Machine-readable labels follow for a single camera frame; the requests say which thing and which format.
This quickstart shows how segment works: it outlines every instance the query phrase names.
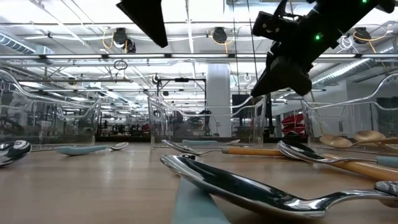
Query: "light blue spoon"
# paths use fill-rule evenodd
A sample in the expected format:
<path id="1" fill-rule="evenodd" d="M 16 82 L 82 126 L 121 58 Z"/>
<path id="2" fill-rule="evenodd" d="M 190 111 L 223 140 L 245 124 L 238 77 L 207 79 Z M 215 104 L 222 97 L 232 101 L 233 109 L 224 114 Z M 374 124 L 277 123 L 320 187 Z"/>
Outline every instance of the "light blue spoon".
<path id="1" fill-rule="evenodd" d="M 71 147 L 71 146 L 60 146 L 56 147 L 57 153 L 64 154 L 67 156 L 79 156 L 91 152 L 101 151 L 104 149 L 121 150 L 129 145 L 128 142 L 118 143 L 115 146 L 86 146 L 86 147 Z"/>

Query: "silver spoon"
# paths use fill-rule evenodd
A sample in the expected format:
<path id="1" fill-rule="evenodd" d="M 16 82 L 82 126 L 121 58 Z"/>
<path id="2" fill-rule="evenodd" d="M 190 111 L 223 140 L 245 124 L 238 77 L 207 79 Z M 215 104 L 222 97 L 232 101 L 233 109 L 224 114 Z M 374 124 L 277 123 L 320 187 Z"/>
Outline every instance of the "silver spoon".
<path id="1" fill-rule="evenodd" d="M 398 208 L 398 182 L 377 182 L 375 190 L 344 190 L 315 199 L 303 199 L 191 159 L 163 155 L 160 161 L 197 187 L 257 213 L 316 219 L 324 217 L 331 206 L 354 199 L 382 200 L 384 205 Z"/>
<path id="2" fill-rule="evenodd" d="M 17 162 L 27 156 L 32 150 L 32 145 L 23 140 L 0 143 L 0 167 Z"/>
<path id="3" fill-rule="evenodd" d="M 213 140 L 202 140 L 202 141 L 192 141 L 192 140 L 182 140 L 181 144 L 186 145 L 186 146 L 230 146 L 236 143 L 239 143 L 241 140 L 233 140 L 229 142 L 219 142 L 219 141 L 213 141 Z"/>
<path id="4" fill-rule="evenodd" d="M 60 146 L 55 149 L 57 153 L 61 153 L 67 156 L 79 156 L 104 149 L 112 149 L 114 151 L 118 151 L 124 149 L 128 145 L 129 145 L 128 142 L 121 142 L 117 143 L 114 146 L 85 146 L 85 147 Z"/>
<path id="5" fill-rule="evenodd" d="M 250 156 L 283 156 L 280 154 L 278 150 L 274 149 L 256 149 L 256 148 L 248 148 L 248 147 L 219 147 L 215 149 L 210 149 L 204 152 L 198 152 L 188 146 L 183 146 L 181 144 L 169 141 L 162 140 L 162 142 L 171 148 L 177 150 L 182 153 L 190 153 L 196 156 L 200 156 L 206 154 L 208 152 L 222 152 L 223 154 L 232 154 L 232 155 L 250 155 Z"/>
<path id="6" fill-rule="evenodd" d="M 394 156 L 377 156 L 376 159 L 362 159 L 362 158 L 341 158 L 341 159 L 327 159 L 323 156 L 318 155 L 315 151 L 307 146 L 300 143 L 293 143 L 291 141 L 279 141 L 277 148 L 281 153 L 286 156 L 301 159 L 307 162 L 321 163 L 321 164 L 333 164 L 336 162 L 349 162 L 349 161 L 361 161 L 361 162 L 375 162 L 382 166 L 398 168 L 398 157 Z"/>

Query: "wooden table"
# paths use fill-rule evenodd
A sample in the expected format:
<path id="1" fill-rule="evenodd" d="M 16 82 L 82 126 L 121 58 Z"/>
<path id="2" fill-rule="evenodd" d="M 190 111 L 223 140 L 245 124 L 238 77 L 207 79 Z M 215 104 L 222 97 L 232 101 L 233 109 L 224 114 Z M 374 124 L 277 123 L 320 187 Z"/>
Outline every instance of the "wooden table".
<path id="1" fill-rule="evenodd" d="M 149 144 L 76 157 L 33 152 L 0 169 L 1 223 L 170 223 L 179 177 L 159 162 L 161 154 L 178 153 L 151 150 Z M 213 152 L 201 160 L 303 198 L 374 185 L 344 170 L 284 158 Z M 215 200 L 231 223 L 286 222 Z M 324 219 L 312 223 L 397 222 L 397 210 L 377 200 L 354 200 L 335 205 Z"/>

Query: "clear plastic bin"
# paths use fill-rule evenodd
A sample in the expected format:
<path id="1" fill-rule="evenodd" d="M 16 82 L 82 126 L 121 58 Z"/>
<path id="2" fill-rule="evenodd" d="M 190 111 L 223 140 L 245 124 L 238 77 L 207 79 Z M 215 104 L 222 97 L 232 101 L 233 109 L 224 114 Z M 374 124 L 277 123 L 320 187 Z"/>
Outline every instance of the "clear plastic bin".
<path id="1" fill-rule="evenodd" d="M 101 100 L 83 105 L 33 95 L 3 70 L 0 82 L 0 142 L 26 140 L 33 151 L 95 143 Z"/>
<path id="2" fill-rule="evenodd" d="M 335 148 L 322 143 L 327 134 L 343 137 L 352 143 L 364 132 L 381 133 L 384 138 L 398 137 L 398 73 L 383 79 L 369 96 L 340 103 L 302 101 L 305 129 L 310 147 L 319 153 L 398 155 L 398 144 L 361 144 Z"/>
<path id="3" fill-rule="evenodd" d="M 236 106 L 196 106 L 191 111 L 173 107 L 157 96 L 148 97 L 152 147 L 162 147 L 163 139 L 212 140 L 262 147 L 265 97 L 248 98 Z"/>

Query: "white column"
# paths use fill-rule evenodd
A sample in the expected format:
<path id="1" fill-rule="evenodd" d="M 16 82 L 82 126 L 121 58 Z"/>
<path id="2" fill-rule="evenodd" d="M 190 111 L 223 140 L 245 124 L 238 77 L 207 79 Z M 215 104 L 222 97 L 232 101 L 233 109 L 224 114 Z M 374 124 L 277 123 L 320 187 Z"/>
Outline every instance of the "white column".
<path id="1" fill-rule="evenodd" d="M 209 64 L 207 67 L 207 105 L 225 106 L 210 108 L 215 114 L 210 118 L 211 134 L 218 133 L 220 137 L 231 137 L 231 117 L 217 114 L 230 114 L 231 90 L 229 82 L 229 68 L 227 64 Z"/>

